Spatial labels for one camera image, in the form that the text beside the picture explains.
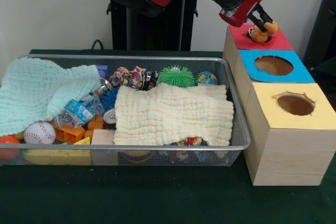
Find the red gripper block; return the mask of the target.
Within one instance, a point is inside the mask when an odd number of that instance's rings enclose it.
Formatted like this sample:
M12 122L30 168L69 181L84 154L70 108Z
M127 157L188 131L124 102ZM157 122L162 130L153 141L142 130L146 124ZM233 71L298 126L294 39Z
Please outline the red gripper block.
M251 20L262 32L265 32L265 23L272 23L273 19L264 11L260 5L262 0L242 0L233 9L223 9L223 20L235 27L240 27Z

